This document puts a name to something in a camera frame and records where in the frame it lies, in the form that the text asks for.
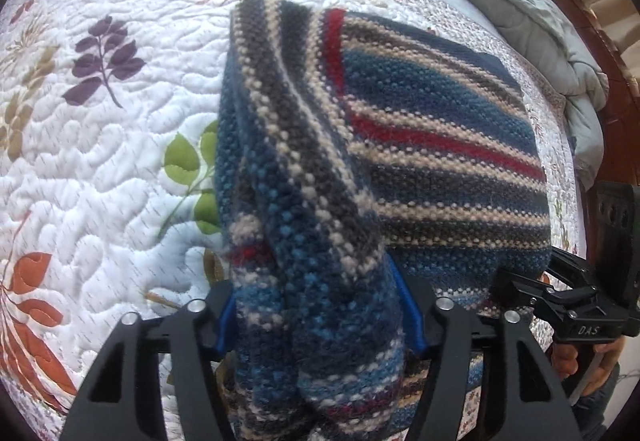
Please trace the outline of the striped knit sweater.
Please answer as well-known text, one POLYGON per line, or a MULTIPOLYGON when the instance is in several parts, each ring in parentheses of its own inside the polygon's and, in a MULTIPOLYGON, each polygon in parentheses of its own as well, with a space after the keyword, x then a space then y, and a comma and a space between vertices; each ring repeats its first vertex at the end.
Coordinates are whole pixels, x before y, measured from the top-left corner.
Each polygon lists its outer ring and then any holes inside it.
POLYGON ((215 191, 236 298, 242 440, 379 440, 428 373, 392 276, 493 313, 500 270, 550 257, 518 82, 380 16, 244 0, 230 16, 215 191))

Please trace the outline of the dark wooden headboard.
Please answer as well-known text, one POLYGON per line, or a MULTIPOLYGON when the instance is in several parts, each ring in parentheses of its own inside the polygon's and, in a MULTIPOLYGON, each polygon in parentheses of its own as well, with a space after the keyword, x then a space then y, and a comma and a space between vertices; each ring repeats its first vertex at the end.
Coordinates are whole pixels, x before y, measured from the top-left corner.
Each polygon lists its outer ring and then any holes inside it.
POLYGON ((604 137, 600 180, 639 183, 639 12, 631 0, 553 0, 608 76, 598 111, 604 137))

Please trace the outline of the grey folded comforter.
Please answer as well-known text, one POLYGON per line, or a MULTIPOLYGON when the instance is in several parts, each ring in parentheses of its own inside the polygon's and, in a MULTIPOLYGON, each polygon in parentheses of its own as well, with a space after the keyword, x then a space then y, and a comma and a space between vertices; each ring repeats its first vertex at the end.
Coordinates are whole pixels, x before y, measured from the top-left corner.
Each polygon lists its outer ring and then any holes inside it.
POLYGON ((608 101, 608 76, 552 0, 468 1, 566 99, 564 115, 575 142, 576 176, 585 191, 591 189, 603 163, 604 138, 597 112, 608 101))

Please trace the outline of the floral white quilt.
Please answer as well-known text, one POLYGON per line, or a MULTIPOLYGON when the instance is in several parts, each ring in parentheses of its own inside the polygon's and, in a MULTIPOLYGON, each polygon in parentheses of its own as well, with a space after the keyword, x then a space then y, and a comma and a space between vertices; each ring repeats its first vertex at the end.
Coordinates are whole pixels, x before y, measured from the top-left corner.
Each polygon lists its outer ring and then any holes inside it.
MULTIPOLYGON (((126 312, 167 314, 221 269, 212 192, 240 0, 8 0, 1 12, 1 383, 54 440, 126 312)), ((534 126, 556 247, 583 255, 564 99, 467 0, 292 0, 370 12, 497 57, 534 126)))

